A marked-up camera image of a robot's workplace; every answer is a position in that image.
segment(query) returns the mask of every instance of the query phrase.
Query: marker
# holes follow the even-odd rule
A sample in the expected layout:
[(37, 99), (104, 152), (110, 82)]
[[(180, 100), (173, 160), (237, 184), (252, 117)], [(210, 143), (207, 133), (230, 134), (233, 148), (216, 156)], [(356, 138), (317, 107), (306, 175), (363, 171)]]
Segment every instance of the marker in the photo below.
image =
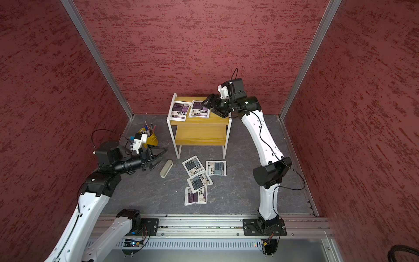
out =
[(150, 136), (150, 130), (148, 130), (148, 126), (146, 125), (144, 126), (144, 128), (145, 128), (145, 131), (147, 132), (147, 135)]

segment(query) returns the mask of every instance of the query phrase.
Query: black cable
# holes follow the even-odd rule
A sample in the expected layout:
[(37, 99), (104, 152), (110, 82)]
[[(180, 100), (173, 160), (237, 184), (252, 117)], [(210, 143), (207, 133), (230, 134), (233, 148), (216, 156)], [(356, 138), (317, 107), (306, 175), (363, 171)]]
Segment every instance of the black cable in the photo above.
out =
[(276, 211), (275, 211), (275, 189), (279, 188), (280, 186), (277, 186), (276, 188), (274, 188), (274, 197), (272, 198), (272, 208), (274, 209), (275, 214), (279, 215)]
[(233, 75), (231, 75), (230, 82), (233, 80), (234, 73), (236, 73), (236, 78), (237, 78), (238, 68), (236, 68), (236, 69), (233, 71)]
[(281, 239), (281, 234), (279, 234), (279, 237), (278, 237), (278, 240), (277, 240), (277, 247), (275, 248), (275, 251), (272, 254), (275, 254), (277, 252), (280, 239)]
[(419, 250), (417, 250), (413, 247), (409, 247), (409, 246), (405, 246), (405, 245), (394, 245), (390, 248), (390, 250), (387, 253), (388, 262), (397, 262), (396, 256), (395, 256), (395, 253), (397, 251), (408, 252), (410, 254), (414, 254), (414, 255), (419, 256)]
[(148, 235), (147, 242), (145, 242), (145, 243), (143, 242), (143, 244), (142, 244), (141, 248), (140, 248), (138, 251), (142, 250), (142, 248), (143, 248), (143, 247), (145, 247), (145, 245), (147, 245), (148, 241), (150, 240), (150, 236), (151, 236), (151, 234), (149, 234), (149, 235)]
[[(260, 139), (267, 145), (267, 146), (269, 146), (269, 148), (271, 149), (271, 151), (272, 151), (272, 153), (273, 153), (273, 155), (278, 159), (278, 161), (280, 161), (279, 160), (279, 158), (276, 156), (276, 154), (275, 154), (275, 151), (272, 149), (272, 147), (268, 144), (268, 143), (266, 143), (265, 142), (265, 140), (263, 140), (262, 139), (262, 136), (261, 136), (261, 133), (262, 133), (262, 121), (260, 120), (260, 118), (259, 118), (259, 116), (258, 115), (256, 115), (256, 113), (254, 113), (254, 112), (252, 112), (252, 111), (249, 111), (249, 110), (245, 110), (245, 109), (239, 109), (239, 110), (242, 110), (242, 111), (246, 111), (246, 112), (251, 112), (251, 113), (253, 113), (257, 118), (258, 118), (258, 120), (259, 120), (259, 123), (260, 123), (260, 130), (259, 130), (259, 137), (260, 137)], [(300, 178), (302, 179), (302, 181), (303, 181), (303, 183), (304, 183), (304, 186), (302, 187), (302, 188), (298, 188), (298, 189), (296, 189), (296, 188), (290, 188), (290, 187), (283, 187), (283, 186), (279, 186), (279, 187), (283, 187), (283, 188), (286, 188), (286, 189), (291, 189), (291, 190), (295, 190), (295, 191), (298, 191), (298, 190), (303, 190), (303, 189), (305, 189), (305, 186), (306, 186), (306, 184), (305, 184), (305, 180), (304, 180), (304, 178), (303, 178), (303, 176), (302, 175), (300, 175), (300, 173), (298, 173), (295, 169), (293, 169), (292, 167), (290, 167), (289, 165), (287, 165), (287, 164), (285, 164), (284, 162), (281, 162), (284, 166), (286, 166), (286, 167), (288, 167), (288, 168), (290, 168), (290, 169), (292, 169), (295, 173), (297, 173), (297, 175), (299, 175), (300, 176)]]
[(109, 131), (109, 132), (112, 132), (112, 133), (114, 133), (114, 134), (117, 134), (117, 135), (119, 135), (120, 137), (123, 137), (123, 138), (125, 138), (128, 142), (130, 142), (131, 143), (131, 145), (132, 145), (132, 142), (131, 142), (131, 140), (129, 140), (128, 138), (126, 138), (125, 136), (123, 136), (123, 135), (121, 135), (121, 134), (118, 134), (117, 132), (115, 132), (115, 131), (112, 131), (112, 130), (109, 130), (109, 129), (96, 129), (95, 131), (93, 131), (92, 132), (92, 136), (91, 136), (91, 140), (92, 140), (92, 144), (93, 144), (93, 147), (96, 149), (96, 146), (95, 146), (95, 143), (93, 142), (93, 134), (95, 133), (95, 132), (97, 132), (97, 131), (101, 131), (101, 130), (104, 130), (104, 131)]
[(74, 226), (73, 226), (73, 228), (72, 228), (72, 229), (71, 229), (71, 231), (70, 231), (70, 235), (68, 235), (67, 240), (65, 241), (64, 246), (62, 246), (61, 250), (58, 252), (58, 256), (57, 256), (57, 257), (59, 257), (59, 256), (61, 255), (61, 252), (63, 251), (63, 249), (65, 248), (65, 245), (67, 244), (68, 240), (70, 239), (71, 234), (73, 233), (73, 230), (74, 230), (74, 228), (76, 227), (76, 224), (77, 224), (78, 218), (80, 217), (80, 203), (79, 203), (79, 197), (80, 197), (80, 189), (81, 189), (81, 187), (82, 187), (83, 185), (84, 185), (84, 183), (83, 183), (83, 184), (81, 184), (81, 186), (80, 186), (80, 187), (79, 187), (79, 189), (77, 190), (77, 210), (78, 210), (79, 214), (77, 215), (76, 222), (74, 223)]
[(65, 241), (65, 243), (64, 243), (64, 245), (62, 246), (61, 250), (58, 252), (57, 258), (59, 258), (59, 256), (61, 255), (61, 252), (64, 250), (65, 245), (67, 245), (67, 242), (68, 242), (68, 240), (70, 239), (71, 234), (72, 234), (72, 233), (73, 233), (73, 231), (74, 231), (74, 228), (76, 227), (76, 224), (77, 224), (77, 221), (78, 221), (78, 218), (79, 218), (79, 217), (80, 217), (80, 211), (79, 211), (79, 214), (77, 215), (76, 222), (74, 223), (73, 228), (71, 229), (70, 234), (69, 234), (69, 235), (68, 235), (68, 237), (67, 237), (67, 240)]

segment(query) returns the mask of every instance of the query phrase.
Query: gray floor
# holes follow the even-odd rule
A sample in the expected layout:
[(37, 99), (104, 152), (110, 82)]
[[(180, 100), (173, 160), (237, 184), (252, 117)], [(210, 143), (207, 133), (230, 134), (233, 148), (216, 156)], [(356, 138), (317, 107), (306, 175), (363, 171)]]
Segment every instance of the gray floor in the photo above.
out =
[[(260, 201), (259, 186), (252, 170), (260, 166), (259, 156), (249, 132), (243, 123), (233, 119), (226, 154), (227, 176), (212, 176), (214, 185), (208, 187), (206, 205), (184, 206), (186, 179), (189, 178), (182, 162), (196, 155), (201, 163), (206, 160), (222, 160), (221, 146), (183, 146), (178, 160), (173, 148), (165, 115), (137, 115), (128, 129), (134, 135), (144, 126), (144, 120), (156, 126), (159, 146), (169, 148), (163, 155), (163, 163), (152, 171), (137, 171), (122, 175), (112, 198), (103, 210), (104, 214), (117, 214), (122, 208), (134, 208), (142, 214), (255, 214)], [(284, 136), (276, 115), (266, 115), (265, 121), (275, 143), (285, 156), (289, 155)], [(166, 178), (159, 173), (167, 159), (173, 167)], [(288, 171), (283, 186), (300, 188), (300, 179)], [(311, 213), (303, 191), (279, 188), (278, 211), (282, 214)]]

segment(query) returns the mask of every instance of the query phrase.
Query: pencil cup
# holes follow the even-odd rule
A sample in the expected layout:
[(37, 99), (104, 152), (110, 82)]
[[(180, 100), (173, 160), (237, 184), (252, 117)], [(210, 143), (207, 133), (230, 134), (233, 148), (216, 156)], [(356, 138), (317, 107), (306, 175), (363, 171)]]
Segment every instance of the pencil cup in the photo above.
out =
[[(138, 130), (138, 133), (141, 134), (141, 130), (145, 131), (145, 128), (141, 128), (140, 130)], [(157, 137), (155, 135), (155, 133), (151, 134), (151, 136), (147, 137), (147, 142), (145, 144), (143, 144), (143, 146), (145, 148), (147, 148), (147, 145), (157, 145), (158, 144), (158, 140)]]

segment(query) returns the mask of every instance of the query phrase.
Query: robotic arm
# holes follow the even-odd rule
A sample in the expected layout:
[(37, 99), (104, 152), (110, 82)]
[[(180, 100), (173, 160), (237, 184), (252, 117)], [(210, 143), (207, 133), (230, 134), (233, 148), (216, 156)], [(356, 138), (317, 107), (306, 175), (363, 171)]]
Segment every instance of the robotic arm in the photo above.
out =
[(253, 177), (260, 186), (261, 203), (257, 221), (260, 233), (270, 235), (282, 225), (277, 211), (277, 191), (282, 177), (291, 166), (291, 158), (281, 153), (266, 126), (261, 106), (256, 97), (248, 97), (241, 78), (218, 86), (220, 95), (211, 94), (203, 104), (220, 117), (236, 111), (247, 127), (256, 145), (261, 166), (253, 170)]
[(121, 174), (133, 174), (140, 168), (145, 171), (146, 167), (152, 170), (161, 162), (159, 156), (168, 151), (165, 147), (153, 145), (148, 145), (147, 150), (143, 151), (141, 146), (146, 140), (147, 135), (136, 134), (132, 145), (136, 155), (132, 155), (118, 141), (107, 141), (94, 152), (98, 168), (81, 186), (78, 205), (45, 262), (103, 261), (126, 234), (131, 232), (132, 235), (141, 235), (143, 229), (149, 233), (153, 231), (149, 225), (141, 223), (137, 210), (123, 209), (106, 232), (84, 250), (100, 213), (121, 181)]

